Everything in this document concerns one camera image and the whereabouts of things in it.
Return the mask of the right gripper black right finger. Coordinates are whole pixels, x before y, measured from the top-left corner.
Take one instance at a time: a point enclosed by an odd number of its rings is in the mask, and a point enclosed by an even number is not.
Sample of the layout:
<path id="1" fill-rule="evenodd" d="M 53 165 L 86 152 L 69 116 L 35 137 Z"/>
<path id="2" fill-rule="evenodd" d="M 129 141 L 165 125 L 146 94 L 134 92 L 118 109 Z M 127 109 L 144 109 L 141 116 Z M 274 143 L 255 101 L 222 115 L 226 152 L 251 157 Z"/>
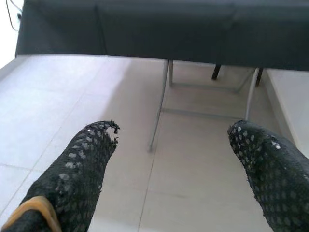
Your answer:
<path id="1" fill-rule="evenodd" d="M 309 160 L 288 139 L 247 120 L 227 130 L 254 197 L 275 232 L 309 230 Z"/>

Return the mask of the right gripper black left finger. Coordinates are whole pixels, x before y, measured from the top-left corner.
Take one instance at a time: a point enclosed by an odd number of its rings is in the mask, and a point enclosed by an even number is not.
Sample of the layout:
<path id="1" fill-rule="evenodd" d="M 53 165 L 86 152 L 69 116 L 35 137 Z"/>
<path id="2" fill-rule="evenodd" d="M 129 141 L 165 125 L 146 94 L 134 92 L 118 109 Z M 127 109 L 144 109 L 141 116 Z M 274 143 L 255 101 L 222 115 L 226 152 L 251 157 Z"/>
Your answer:
<path id="1" fill-rule="evenodd" d="M 3 232 L 86 232 L 89 229 L 107 164 L 118 140 L 113 121 L 85 126 L 60 156 L 34 181 Z"/>

